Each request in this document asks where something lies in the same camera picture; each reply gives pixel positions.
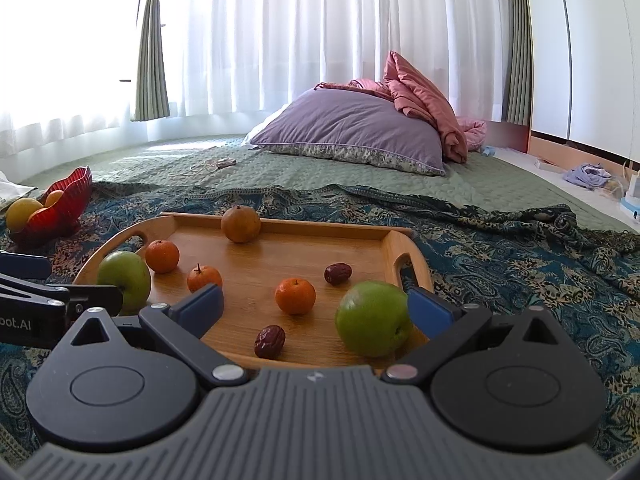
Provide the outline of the small mandarin with stem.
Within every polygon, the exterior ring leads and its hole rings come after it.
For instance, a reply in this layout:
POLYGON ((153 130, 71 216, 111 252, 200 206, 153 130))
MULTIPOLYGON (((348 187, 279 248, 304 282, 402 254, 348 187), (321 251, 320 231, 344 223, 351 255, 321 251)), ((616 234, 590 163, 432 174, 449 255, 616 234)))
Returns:
POLYGON ((224 282, 220 272, 213 266, 204 266, 204 264, 198 263, 190 271, 186 284, 190 292, 197 292, 199 289, 206 285, 215 285, 222 287, 224 282))

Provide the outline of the orange mandarin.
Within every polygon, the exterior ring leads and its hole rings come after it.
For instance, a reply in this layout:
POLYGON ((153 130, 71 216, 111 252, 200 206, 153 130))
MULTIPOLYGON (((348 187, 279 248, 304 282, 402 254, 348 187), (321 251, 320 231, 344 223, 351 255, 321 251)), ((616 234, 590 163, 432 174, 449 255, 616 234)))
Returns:
POLYGON ((145 262, 155 273, 170 273, 178 266, 180 252, 170 240, 153 240, 146 248, 145 262))

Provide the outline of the dark red date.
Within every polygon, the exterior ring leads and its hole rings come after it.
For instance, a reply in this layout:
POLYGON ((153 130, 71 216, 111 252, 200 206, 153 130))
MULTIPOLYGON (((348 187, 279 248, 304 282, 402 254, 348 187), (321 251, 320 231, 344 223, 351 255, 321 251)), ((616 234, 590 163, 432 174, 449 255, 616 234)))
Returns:
POLYGON ((344 262, 332 263, 324 270, 324 280, 332 286, 340 286, 352 276, 352 267, 344 262))
POLYGON ((279 325, 268 325, 256 336, 254 353, 259 359, 276 360, 284 347, 286 333, 279 325))

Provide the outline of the large dull orange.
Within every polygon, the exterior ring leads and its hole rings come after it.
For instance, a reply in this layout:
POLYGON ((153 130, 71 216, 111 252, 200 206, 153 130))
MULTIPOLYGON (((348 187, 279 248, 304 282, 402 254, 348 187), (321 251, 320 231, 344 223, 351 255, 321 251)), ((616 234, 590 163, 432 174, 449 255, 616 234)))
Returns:
POLYGON ((236 205, 222 215, 220 228, 228 240, 244 244, 258 237, 262 222, 252 207, 236 205))

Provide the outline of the red fruit bowl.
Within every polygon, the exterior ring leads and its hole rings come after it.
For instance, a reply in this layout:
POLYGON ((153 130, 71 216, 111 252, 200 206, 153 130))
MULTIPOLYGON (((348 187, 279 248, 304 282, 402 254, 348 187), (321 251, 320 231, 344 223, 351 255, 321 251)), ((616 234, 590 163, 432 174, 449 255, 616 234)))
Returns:
POLYGON ((36 212, 24 229, 10 233, 9 238, 21 247, 37 247, 59 237, 70 236, 79 228, 92 194, 92 172, 78 167, 68 177, 52 183, 43 198, 61 191, 61 197, 43 212, 36 212))

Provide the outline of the right green apple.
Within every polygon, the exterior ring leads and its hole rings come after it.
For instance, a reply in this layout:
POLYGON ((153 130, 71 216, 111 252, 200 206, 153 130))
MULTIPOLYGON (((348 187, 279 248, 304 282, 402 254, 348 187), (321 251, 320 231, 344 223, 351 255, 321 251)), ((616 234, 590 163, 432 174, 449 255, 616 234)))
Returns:
POLYGON ((335 328, 345 347, 365 358, 382 358, 408 339, 412 322, 408 295, 386 282, 365 281, 352 286, 340 301, 335 328))

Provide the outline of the white cloth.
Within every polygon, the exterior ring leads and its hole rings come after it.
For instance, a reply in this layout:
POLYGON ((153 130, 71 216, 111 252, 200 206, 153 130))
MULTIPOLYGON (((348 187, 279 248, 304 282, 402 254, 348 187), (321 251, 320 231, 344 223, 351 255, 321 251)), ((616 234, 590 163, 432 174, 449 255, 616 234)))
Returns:
POLYGON ((0 208, 9 207, 19 198, 29 196, 35 189, 34 186, 21 185, 10 181, 6 175, 0 171, 0 208))

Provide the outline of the teal paisley throw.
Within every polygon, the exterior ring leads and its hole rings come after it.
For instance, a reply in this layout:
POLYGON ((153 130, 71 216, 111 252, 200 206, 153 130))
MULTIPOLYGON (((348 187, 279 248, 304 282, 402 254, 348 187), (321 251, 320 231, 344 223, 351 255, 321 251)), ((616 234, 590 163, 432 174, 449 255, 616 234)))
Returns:
POLYGON ((586 229, 567 202, 489 211, 366 186, 214 190, 98 182, 79 230, 38 254, 49 259, 52 282, 68 283, 127 226, 165 211, 222 214, 235 204, 270 219, 412 229, 438 296, 504 314, 550 309, 608 392, 597 453, 614 468, 638 454, 639 237, 586 229))

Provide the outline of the small item on bedspread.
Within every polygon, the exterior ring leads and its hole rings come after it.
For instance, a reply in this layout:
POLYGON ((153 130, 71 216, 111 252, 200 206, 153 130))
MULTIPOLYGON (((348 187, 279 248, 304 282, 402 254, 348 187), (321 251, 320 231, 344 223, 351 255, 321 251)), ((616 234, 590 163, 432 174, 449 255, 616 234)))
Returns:
POLYGON ((216 167, 218 169, 231 167, 231 166, 234 166, 235 164, 236 164, 236 160, 230 157, 225 157, 222 159, 218 159, 216 161, 216 167))

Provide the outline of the green quilted bedspread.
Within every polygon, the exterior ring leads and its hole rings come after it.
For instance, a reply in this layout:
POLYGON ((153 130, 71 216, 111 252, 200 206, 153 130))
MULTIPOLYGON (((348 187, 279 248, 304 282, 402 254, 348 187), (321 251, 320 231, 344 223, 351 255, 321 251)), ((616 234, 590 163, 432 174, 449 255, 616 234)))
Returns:
POLYGON ((605 192, 571 185, 558 174, 537 168, 531 157, 504 148, 492 156, 472 153, 466 164, 448 165, 442 177, 250 150, 239 136, 146 144, 83 158, 80 164, 91 168, 96 182, 140 184, 160 193, 176 188, 189 195, 204 195, 234 188, 312 190, 332 184, 362 185, 485 210, 566 205, 583 228, 639 229, 605 192), (225 157, 235 159, 236 164, 218 169, 216 161, 225 157))

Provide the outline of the green striped curtain left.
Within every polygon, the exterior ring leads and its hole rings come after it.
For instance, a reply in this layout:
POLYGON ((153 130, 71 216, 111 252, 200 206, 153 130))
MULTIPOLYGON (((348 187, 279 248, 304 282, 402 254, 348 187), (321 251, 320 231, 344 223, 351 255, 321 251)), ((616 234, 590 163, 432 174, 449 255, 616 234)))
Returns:
POLYGON ((160 0, 139 0, 137 63, 131 119, 148 122, 170 116, 163 52, 160 0))

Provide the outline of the lavender cloth on floor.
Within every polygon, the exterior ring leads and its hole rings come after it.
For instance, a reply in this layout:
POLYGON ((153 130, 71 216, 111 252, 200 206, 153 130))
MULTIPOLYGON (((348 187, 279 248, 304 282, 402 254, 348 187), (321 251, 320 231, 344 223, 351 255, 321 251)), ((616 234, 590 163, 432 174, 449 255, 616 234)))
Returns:
POLYGON ((563 174, 563 179, 581 188, 594 190, 595 188, 603 188, 608 183, 608 180, 611 179, 611 174, 600 164, 585 162, 584 164, 567 170, 567 172, 563 174))

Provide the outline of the purple pillow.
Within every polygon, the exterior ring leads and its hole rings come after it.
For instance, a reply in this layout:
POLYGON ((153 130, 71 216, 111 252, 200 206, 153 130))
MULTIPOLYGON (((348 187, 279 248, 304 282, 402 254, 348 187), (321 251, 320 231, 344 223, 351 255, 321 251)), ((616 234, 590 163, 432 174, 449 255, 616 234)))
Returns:
POLYGON ((442 142, 421 119, 370 94, 311 89, 282 107, 243 140, 271 153, 333 159, 442 176, 442 142))

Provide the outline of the pink crumpled blanket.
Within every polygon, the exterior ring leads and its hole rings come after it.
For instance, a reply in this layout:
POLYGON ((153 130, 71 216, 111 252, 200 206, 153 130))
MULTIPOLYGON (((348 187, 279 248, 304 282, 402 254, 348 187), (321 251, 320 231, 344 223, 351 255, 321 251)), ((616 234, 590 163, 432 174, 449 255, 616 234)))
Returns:
POLYGON ((399 113, 431 125, 439 134, 444 157, 459 164, 466 162, 469 152, 479 152, 487 136, 487 122, 457 116, 436 84, 395 51, 388 52, 382 80, 319 82, 317 89, 355 91, 392 102, 399 113))

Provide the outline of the white wardrobe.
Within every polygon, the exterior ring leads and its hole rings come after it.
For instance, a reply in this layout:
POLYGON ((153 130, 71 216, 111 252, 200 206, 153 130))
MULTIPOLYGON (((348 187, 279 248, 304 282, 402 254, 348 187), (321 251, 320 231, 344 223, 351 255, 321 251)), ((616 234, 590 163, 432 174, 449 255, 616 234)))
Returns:
POLYGON ((639 0, 528 0, 533 132, 639 158, 639 0))

